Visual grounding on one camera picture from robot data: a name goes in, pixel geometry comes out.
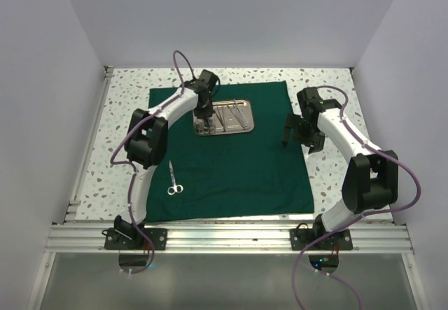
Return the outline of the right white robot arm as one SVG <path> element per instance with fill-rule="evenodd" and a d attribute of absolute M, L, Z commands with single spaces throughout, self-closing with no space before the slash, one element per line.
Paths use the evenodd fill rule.
<path fill-rule="evenodd" d="M 341 226 L 364 212 L 380 210 L 396 202 L 398 156 L 371 143 L 344 115 L 347 105 L 336 99 L 323 99 L 317 87 L 300 90 L 297 100 L 301 113 L 287 115 L 283 146 L 294 140 L 308 147 L 309 153 L 317 153 L 330 139 L 348 165 L 341 199 L 319 214 L 311 227 L 298 225 L 293 235 L 303 244 L 313 242 L 325 249 L 336 242 L 335 230 Z"/>

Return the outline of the green surgical cloth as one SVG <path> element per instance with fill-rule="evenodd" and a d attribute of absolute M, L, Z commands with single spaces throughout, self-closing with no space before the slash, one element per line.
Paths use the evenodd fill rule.
<path fill-rule="evenodd" d="M 249 133 L 198 136 L 193 116 L 169 128 L 167 153 L 150 182 L 146 220 L 312 213 L 314 200 L 302 147 L 281 143 L 292 106 L 284 81 L 224 85 L 217 100 L 250 101 L 255 128 Z M 183 192 L 168 195 L 176 182 Z"/>

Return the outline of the steel surgical scissors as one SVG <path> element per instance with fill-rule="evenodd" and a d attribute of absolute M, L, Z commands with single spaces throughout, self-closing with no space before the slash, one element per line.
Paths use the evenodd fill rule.
<path fill-rule="evenodd" d="M 174 173 L 174 167 L 172 161 L 169 161 L 169 175 L 171 179 L 171 185 L 167 188 L 167 194 L 172 196 L 175 194 L 180 194 L 183 192 L 183 186 L 176 182 L 176 177 Z"/>

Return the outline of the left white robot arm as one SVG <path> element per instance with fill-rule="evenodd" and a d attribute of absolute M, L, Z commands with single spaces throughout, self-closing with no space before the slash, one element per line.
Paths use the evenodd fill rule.
<path fill-rule="evenodd" d="M 167 153 L 169 128 L 189 112 L 202 120 L 211 118 L 214 114 L 214 90 L 220 86 L 220 78 L 204 69 L 197 78 L 183 82 L 158 105 L 133 112 L 128 133 L 110 160 L 112 165 L 132 167 L 126 211 L 115 217 L 113 226 L 127 247 L 139 248 L 147 239 L 142 229 L 146 219 L 146 201 L 152 173 Z"/>

